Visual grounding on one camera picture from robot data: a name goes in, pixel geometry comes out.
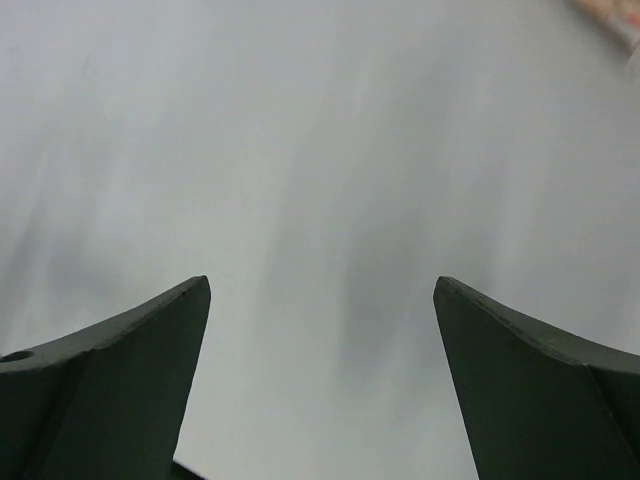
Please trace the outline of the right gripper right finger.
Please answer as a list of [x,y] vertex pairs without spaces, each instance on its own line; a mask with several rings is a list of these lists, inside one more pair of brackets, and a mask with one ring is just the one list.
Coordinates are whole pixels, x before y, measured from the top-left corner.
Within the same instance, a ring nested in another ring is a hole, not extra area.
[[638,478],[638,356],[452,277],[433,301],[479,478]]

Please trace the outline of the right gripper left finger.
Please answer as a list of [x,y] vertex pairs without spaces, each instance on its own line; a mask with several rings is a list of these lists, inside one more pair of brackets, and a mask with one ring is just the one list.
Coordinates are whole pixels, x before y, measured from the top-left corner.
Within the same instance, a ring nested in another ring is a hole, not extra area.
[[2,478],[196,478],[174,453],[209,306],[209,282],[197,276],[2,356]]

